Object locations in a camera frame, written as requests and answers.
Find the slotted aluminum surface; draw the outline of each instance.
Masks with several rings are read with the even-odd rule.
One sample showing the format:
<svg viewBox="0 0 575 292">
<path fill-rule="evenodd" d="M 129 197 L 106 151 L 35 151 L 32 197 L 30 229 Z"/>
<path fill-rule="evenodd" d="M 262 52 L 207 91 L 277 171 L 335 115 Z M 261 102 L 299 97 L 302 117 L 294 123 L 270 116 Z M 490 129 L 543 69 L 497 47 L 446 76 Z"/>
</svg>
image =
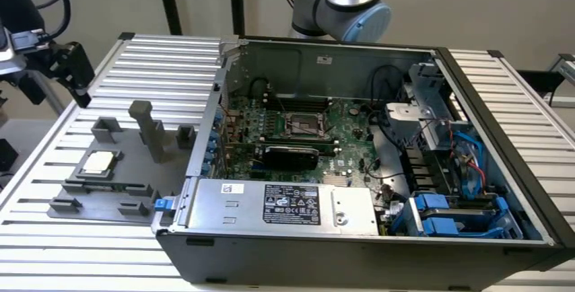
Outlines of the slotted aluminum surface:
<svg viewBox="0 0 575 292">
<path fill-rule="evenodd" d="M 69 107 L 0 194 L 0 291 L 254 291 L 250 287 L 190 285 L 149 226 L 46 215 L 59 182 L 93 141 L 90 127 L 98 116 L 117 116 L 123 127 L 137 127 L 126 111 L 138 98 L 153 101 L 155 117 L 167 129 L 179 122 L 198 121 L 202 94 L 218 65 L 218 43 L 210 38 L 141 35 L 117 43 L 98 69 L 90 108 Z M 571 261 L 551 272 L 521 272 L 486 291 L 573 291 L 574 271 Z"/>
<path fill-rule="evenodd" d="M 511 143 L 575 226 L 575 134 L 505 59 L 451 50 Z"/>
</svg>

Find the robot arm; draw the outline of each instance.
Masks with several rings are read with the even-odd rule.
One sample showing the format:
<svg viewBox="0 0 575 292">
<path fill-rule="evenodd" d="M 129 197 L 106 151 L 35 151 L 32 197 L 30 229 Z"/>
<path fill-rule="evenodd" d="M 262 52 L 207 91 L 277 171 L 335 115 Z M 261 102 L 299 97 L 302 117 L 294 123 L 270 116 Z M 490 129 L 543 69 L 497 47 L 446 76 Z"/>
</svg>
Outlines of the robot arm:
<svg viewBox="0 0 575 292">
<path fill-rule="evenodd" d="M 377 42 L 391 20 L 382 0 L 294 0 L 293 34 L 318 38 L 327 34 L 349 42 Z"/>
<path fill-rule="evenodd" d="M 70 7 L 70 0 L 65 0 L 69 17 Z M 31 75 L 38 71 L 67 88 L 86 108 L 91 101 L 87 87 L 95 73 L 85 48 L 78 42 L 62 45 L 54 41 L 69 22 L 66 19 L 59 30 L 47 34 L 32 0 L 0 0 L 0 81 L 19 87 L 31 102 L 41 104 L 46 93 Z"/>
</svg>

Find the power supply label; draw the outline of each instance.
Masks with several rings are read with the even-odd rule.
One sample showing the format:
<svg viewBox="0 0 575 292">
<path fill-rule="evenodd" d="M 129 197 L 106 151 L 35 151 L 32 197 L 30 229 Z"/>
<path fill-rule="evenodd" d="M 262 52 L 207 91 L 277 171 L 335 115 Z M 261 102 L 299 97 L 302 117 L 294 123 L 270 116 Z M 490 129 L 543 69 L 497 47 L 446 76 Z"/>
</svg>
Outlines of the power supply label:
<svg viewBox="0 0 575 292">
<path fill-rule="evenodd" d="M 287 225 L 321 225 L 321 195 L 317 186 L 266 185 L 263 220 Z"/>
</svg>

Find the green circuit board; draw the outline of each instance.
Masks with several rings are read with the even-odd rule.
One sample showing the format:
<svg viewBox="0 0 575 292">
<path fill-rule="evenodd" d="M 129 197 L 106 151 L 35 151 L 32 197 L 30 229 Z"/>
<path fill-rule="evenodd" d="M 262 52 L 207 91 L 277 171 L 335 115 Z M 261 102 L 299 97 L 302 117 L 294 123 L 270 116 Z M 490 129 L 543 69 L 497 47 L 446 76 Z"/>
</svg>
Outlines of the green circuit board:
<svg viewBox="0 0 575 292">
<path fill-rule="evenodd" d="M 366 178 L 359 167 L 362 160 L 369 165 L 377 158 L 369 137 L 369 112 L 362 112 L 361 106 L 362 103 L 351 100 L 335 99 L 323 112 L 277 111 L 266 109 L 255 100 L 234 98 L 230 113 L 237 117 L 229 124 L 227 177 L 234 180 L 310 182 L 362 187 L 367 185 L 375 188 L 375 181 Z M 291 116 L 293 120 L 301 118 L 303 122 L 307 119 L 323 119 L 323 133 L 317 131 L 318 133 L 313 134 L 297 128 L 293 128 L 293 131 L 298 134 L 290 133 L 286 127 L 290 120 L 287 116 Z M 322 141 L 310 141 L 318 138 L 318 134 L 323 134 Z M 258 157 L 258 150 L 265 146 L 263 135 L 269 141 L 274 140 L 275 145 L 318 149 L 321 157 L 317 169 L 303 172 L 267 170 Z M 294 139 L 306 143 L 294 143 Z"/>
</svg>

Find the white wall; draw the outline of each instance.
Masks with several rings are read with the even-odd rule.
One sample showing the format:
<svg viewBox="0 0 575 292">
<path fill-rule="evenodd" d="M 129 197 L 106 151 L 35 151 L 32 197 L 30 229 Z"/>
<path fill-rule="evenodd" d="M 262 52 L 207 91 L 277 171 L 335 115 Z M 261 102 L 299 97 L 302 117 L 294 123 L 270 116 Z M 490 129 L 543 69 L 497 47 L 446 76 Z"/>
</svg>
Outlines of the white wall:
<svg viewBox="0 0 575 292">
<path fill-rule="evenodd" d="M 559 52 L 575 53 L 571 0 L 385 1 L 393 7 L 394 18 L 382 42 L 497 49 L 522 69 L 545 69 Z M 73 2 L 74 21 L 59 41 L 82 42 L 95 66 L 121 32 L 169 33 L 162 0 Z M 187 34 L 233 33 L 230 0 L 178 2 Z M 287 35 L 291 8 L 285 0 L 246 0 L 246 7 L 247 34 Z M 62 17 L 61 6 L 55 5 L 43 14 L 54 28 Z"/>
</svg>

